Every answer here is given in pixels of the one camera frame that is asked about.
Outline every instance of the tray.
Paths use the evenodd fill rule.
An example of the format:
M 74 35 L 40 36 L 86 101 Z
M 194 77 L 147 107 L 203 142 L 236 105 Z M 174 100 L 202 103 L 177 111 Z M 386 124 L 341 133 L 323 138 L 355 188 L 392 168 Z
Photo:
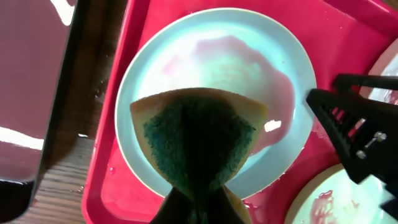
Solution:
M 339 72 L 366 73 L 398 37 L 398 13 L 380 1 L 129 0 L 81 203 L 87 223 L 148 223 L 159 209 L 163 198 L 139 182 L 120 153 L 114 130 L 116 95 L 130 61 L 156 32 L 180 17 L 214 7 L 255 10 L 286 26 L 306 49 L 317 86 L 323 89 L 329 89 Z M 315 122 L 290 168 L 244 201 L 253 222 L 283 223 L 300 189 L 337 163 L 331 142 Z

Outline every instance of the wooden surface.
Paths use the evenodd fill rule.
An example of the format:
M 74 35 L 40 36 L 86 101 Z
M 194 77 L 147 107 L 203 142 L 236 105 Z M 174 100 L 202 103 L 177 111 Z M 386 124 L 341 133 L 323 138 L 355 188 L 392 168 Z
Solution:
M 13 223 L 85 223 L 80 203 L 126 2 L 90 1 L 50 168 L 33 206 Z

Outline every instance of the pink tray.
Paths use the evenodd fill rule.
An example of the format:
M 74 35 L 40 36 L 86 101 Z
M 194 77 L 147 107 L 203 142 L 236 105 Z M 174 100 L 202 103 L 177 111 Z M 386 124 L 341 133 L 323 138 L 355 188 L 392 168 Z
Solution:
M 366 73 L 398 37 L 398 14 L 379 1 L 130 0 L 81 203 L 88 223 L 147 223 L 159 209 L 163 198 L 139 182 L 119 151 L 114 130 L 116 95 L 130 61 L 156 32 L 180 17 L 214 7 L 255 10 L 285 25 L 301 41 L 315 69 L 317 85 L 324 89 L 339 72 Z M 300 189 L 337 163 L 333 146 L 316 122 L 303 151 L 286 173 L 244 201 L 253 222 L 283 223 Z

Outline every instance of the wood grain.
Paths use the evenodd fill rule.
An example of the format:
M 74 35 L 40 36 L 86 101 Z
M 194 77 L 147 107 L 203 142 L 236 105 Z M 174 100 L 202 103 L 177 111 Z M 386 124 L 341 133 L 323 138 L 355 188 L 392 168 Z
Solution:
M 50 168 L 28 212 L 13 223 L 85 223 L 80 203 L 126 2 L 90 1 Z

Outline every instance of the white plate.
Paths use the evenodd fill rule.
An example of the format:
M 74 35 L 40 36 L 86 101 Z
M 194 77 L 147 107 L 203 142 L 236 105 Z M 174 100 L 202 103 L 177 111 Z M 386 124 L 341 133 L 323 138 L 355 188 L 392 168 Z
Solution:
M 277 71 L 286 75 L 278 76 L 285 77 L 286 85 L 275 81 Z M 285 108 L 289 86 L 291 108 Z M 129 105 L 145 96 L 190 87 L 239 93 L 266 103 L 272 114 L 287 114 L 292 119 L 291 125 L 284 120 L 269 122 L 267 131 L 276 128 L 276 132 L 266 133 L 264 129 L 260 147 L 266 136 L 278 130 L 284 128 L 287 134 L 276 144 L 260 148 L 227 183 L 240 198 L 276 180 L 308 138 L 313 114 L 305 99 L 316 82 L 308 55 L 293 34 L 273 19 L 244 9 L 219 8 L 191 14 L 162 29 L 143 46 L 124 74 L 116 101 L 116 136 L 123 157 L 138 179 L 158 195 L 167 195 L 171 185 L 141 152 Z
M 390 224 L 397 223 L 379 205 L 392 198 L 384 183 L 370 175 L 359 185 L 341 164 L 312 179 L 290 206 L 285 224 Z

